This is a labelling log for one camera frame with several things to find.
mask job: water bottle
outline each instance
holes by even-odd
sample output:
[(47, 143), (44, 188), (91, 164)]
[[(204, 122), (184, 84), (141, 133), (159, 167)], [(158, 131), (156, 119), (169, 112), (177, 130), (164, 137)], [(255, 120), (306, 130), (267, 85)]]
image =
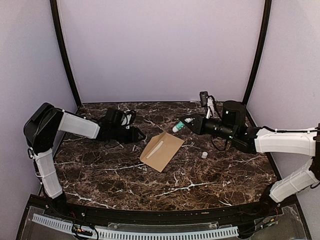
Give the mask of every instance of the water bottle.
[[(185, 121), (186, 121), (187, 123), (190, 123), (192, 120), (193, 120), (193, 119), (192, 119), (191, 117), (185, 119)], [(180, 121), (177, 125), (175, 125), (175, 126), (172, 128), (172, 131), (173, 131), (174, 133), (176, 133), (176, 132), (178, 132), (180, 129), (182, 129), (184, 126), (185, 126), (185, 124), (184, 124), (182, 121)]]

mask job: purple wall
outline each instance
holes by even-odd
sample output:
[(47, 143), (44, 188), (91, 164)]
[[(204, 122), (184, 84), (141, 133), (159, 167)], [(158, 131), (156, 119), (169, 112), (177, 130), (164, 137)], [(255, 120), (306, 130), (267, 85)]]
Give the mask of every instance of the purple wall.
[[(248, 109), (258, 125), (278, 129), (320, 123), (320, 2), (273, 1), (270, 22)], [(309, 158), (273, 154), (283, 177)], [(298, 193), (312, 239), (320, 239), (320, 187)]]
[(43, 102), (75, 111), (48, 0), (0, 4), (0, 239), (16, 238), (39, 181), (27, 155), (25, 122)]
[(241, 100), (264, 0), (59, 1), (83, 102)]

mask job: brown envelope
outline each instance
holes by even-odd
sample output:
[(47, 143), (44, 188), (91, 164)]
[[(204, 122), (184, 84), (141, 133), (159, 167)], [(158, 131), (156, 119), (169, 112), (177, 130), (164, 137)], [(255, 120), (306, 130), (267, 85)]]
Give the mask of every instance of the brown envelope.
[(184, 142), (184, 140), (164, 131), (151, 138), (144, 148), (140, 160), (161, 173)]

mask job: white cap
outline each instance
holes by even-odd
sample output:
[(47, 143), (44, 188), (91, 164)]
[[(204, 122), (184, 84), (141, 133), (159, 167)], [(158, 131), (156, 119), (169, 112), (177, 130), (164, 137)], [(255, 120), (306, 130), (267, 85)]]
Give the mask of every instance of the white cap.
[(204, 151), (202, 153), (202, 156), (201, 156), (203, 159), (206, 159), (208, 157), (208, 153), (206, 151)]

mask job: table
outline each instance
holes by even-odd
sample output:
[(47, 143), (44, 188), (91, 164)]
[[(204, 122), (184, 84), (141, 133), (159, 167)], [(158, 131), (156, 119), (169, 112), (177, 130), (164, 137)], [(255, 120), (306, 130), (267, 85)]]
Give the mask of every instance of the table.
[[(204, 114), (198, 102), (87, 103), (77, 114), (98, 119), (109, 107), (135, 110), (134, 125), (146, 140), (110, 148), (117, 143), (67, 133), (55, 166), (70, 203), (141, 211), (219, 208), (257, 202), (265, 187), (277, 180), (265, 154), (242, 153), (232, 146), (218, 151), (209, 135), (196, 135), (186, 127), (173, 133), (180, 116)], [(185, 142), (160, 173), (140, 162), (139, 156), (163, 131)], [(216, 144), (221, 148), (224, 141)], [(201, 158), (204, 151), (207, 159)]]

